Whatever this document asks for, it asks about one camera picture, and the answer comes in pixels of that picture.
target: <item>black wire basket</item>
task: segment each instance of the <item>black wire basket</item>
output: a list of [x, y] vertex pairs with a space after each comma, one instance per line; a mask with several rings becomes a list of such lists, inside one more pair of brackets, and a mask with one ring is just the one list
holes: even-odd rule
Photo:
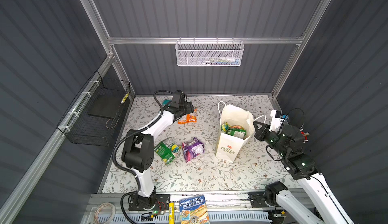
[[[85, 97], [79, 106], [70, 112], [72, 105], [80, 94], [85, 94]], [[57, 128], [65, 134], [71, 143], [114, 146], [131, 100], [129, 82], [100, 77], [88, 92], [80, 94], [75, 97], [60, 121], [61, 123], [70, 114], [70, 120], [68, 120], [66, 126], [59, 125], [59, 123]], [[99, 97], [119, 99], [115, 101], [114, 107], [111, 109], [111, 111], [117, 109], [113, 118], [90, 115], [90, 110]]]

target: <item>gray corrugated wall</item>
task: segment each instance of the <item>gray corrugated wall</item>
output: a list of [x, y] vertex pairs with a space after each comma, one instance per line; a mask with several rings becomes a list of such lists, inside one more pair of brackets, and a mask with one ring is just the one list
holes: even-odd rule
[[111, 37], [302, 35], [319, 0], [94, 0]]
[[304, 110], [305, 152], [356, 223], [388, 218], [387, 11], [388, 0], [333, 0], [277, 98]]
[[[79, 0], [0, 0], [0, 206], [105, 57]], [[77, 223], [108, 159], [66, 141], [14, 223]]]
[[[94, 0], [111, 37], [301, 36], [319, 1]], [[270, 93], [291, 47], [246, 45], [239, 67], [179, 68], [173, 46], [116, 46], [137, 95], [182, 88], [195, 94]]]
[[116, 45], [137, 94], [271, 93], [295, 45], [246, 45], [241, 66], [177, 66], [174, 45]]

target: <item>white paper bag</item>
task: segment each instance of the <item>white paper bag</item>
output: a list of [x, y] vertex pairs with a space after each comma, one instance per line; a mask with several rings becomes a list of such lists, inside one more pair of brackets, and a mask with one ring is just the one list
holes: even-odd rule
[[[246, 110], [233, 105], [226, 105], [220, 111], [220, 101], [218, 103], [218, 111], [220, 112], [220, 132], [217, 144], [216, 157], [230, 162], [234, 162], [240, 149], [248, 142], [250, 137], [255, 134], [255, 127], [253, 126], [253, 115]], [[221, 133], [221, 125], [227, 122], [229, 125], [241, 125], [246, 130], [244, 139], [237, 138], [228, 134]]]

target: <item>white wire basket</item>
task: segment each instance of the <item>white wire basket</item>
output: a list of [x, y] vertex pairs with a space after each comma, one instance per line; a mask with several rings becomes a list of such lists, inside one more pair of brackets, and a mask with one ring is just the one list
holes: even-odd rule
[[178, 66], [240, 66], [244, 43], [237, 40], [178, 40]]

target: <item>book cover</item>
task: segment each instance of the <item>book cover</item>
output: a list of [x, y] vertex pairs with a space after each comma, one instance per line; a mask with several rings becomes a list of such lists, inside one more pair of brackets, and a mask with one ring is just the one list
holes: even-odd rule
[[210, 224], [205, 196], [197, 195], [179, 201], [181, 224]]

